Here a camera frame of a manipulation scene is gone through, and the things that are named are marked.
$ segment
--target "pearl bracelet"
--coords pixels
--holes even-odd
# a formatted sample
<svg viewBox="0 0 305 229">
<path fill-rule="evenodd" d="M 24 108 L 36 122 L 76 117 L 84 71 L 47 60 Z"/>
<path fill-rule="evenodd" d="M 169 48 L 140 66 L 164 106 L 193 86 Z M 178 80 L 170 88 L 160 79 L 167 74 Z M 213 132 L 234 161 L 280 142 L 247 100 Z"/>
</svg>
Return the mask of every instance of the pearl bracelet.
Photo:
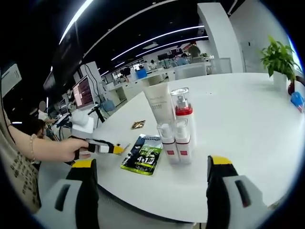
<svg viewBox="0 0 305 229">
<path fill-rule="evenodd" d="M 33 161 L 35 161 L 35 155 L 34 155 L 34 150 L 33 150 L 33 141 L 36 137 L 37 137 L 36 134 L 32 134 L 30 136 L 30 149 L 31 149 L 31 153 L 32 153 L 32 156 L 33 156 Z"/>
</svg>

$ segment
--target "blue object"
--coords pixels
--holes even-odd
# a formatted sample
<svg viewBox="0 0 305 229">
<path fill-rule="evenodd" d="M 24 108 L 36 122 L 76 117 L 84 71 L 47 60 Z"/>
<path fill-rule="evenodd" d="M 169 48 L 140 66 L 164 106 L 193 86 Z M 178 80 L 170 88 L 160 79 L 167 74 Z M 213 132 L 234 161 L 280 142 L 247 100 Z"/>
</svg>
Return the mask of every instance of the blue object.
<svg viewBox="0 0 305 229">
<path fill-rule="evenodd" d="M 186 64 L 189 64 L 187 59 L 183 58 L 183 57 L 179 57 L 177 59 L 177 65 L 178 66 L 181 66 L 181 65 L 186 65 Z"/>
<path fill-rule="evenodd" d="M 137 77 L 138 79 L 145 78 L 147 76 L 147 72 L 145 69 L 140 69 L 137 71 Z"/>
<path fill-rule="evenodd" d="M 107 99 L 106 101 L 102 102 L 102 109 L 106 112 L 115 110 L 115 105 L 112 100 Z"/>
<path fill-rule="evenodd" d="M 290 101 L 302 112 L 303 105 L 304 105 L 304 98 L 299 92 L 293 92 L 291 95 Z"/>
</svg>

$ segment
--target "blue bin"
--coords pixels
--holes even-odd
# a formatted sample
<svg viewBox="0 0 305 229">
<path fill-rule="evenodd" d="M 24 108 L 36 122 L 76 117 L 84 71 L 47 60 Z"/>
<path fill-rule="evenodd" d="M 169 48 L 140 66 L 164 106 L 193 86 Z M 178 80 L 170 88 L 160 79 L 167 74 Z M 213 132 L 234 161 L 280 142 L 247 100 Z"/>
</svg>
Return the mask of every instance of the blue bin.
<svg viewBox="0 0 305 229">
<path fill-rule="evenodd" d="M 138 79 L 145 78 L 146 76 L 147 76 L 147 72 L 145 69 L 141 69 L 141 70 L 137 71 Z"/>
</svg>

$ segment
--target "office desk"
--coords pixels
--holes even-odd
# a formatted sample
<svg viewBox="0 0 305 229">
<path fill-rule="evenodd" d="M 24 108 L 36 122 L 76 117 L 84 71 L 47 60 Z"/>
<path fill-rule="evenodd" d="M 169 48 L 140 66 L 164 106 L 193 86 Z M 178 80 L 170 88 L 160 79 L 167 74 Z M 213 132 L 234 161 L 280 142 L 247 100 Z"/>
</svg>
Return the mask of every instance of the office desk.
<svg viewBox="0 0 305 229">
<path fill-rule="evenodd" d="M 122 99 L 130 101 L 138 93 L 143 91 L 145 87 L 161 82 L 165 78 L 166 74 L 169 76 L 169 81 L 175 80 L 174 68 L 156 70 L 144 78 L 131 81 L 130 83 L 121 83 L 108 89 L 108 93 L 111 95 L 109 99 L 117 101 L 117 98 L 121 97 Z"/>
<path fill-rule="evenodd" d="M 267 74 L 207 75 L 168 84 L 170 89 L 190 88 L 197 125 L 192 163 L 173 166 L 162 153 L 152 176 L 120 168 L 139 134 L 157 134 L 157 123 L 140 93 L 94 132 L 95 138 L 131 143 L 122 156 L 94 155 L 100 186 L 155 215 L 206 222 L 207 157 L 219 155 L 262 191 L 266 205 L 288 191 L 302 158 L 305 117 L 288 94 L 274 90 Z M 141 120 L 146 120 L 144 127 L 131 130 Z"/>
</svg>

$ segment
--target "human hand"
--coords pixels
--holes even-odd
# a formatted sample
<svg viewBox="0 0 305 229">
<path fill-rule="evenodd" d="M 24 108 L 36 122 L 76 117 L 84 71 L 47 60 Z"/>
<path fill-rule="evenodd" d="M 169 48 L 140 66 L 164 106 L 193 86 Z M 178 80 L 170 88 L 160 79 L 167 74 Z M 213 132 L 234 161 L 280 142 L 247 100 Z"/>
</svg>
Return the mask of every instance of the human hand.
<svg viewBox="0 0 305 229">
<path fill-rule="evenodd" d="M 69 138 L 66 140 L 63 140 L 60 142 L 60 151 L 62 153 L 62 156 L 64 158 L 64 161 L 72 161 L 75 158 L 75 151 L 79 150 L 82 151 L 84 149 L 87 149 L 89 147 L 89 143 L 81 140 L 81 139 L 75 139 L 75 138 Z M 86 159 L 89 158 L 90 154 L 80 154 L 80 159 Z"/>
</svg>

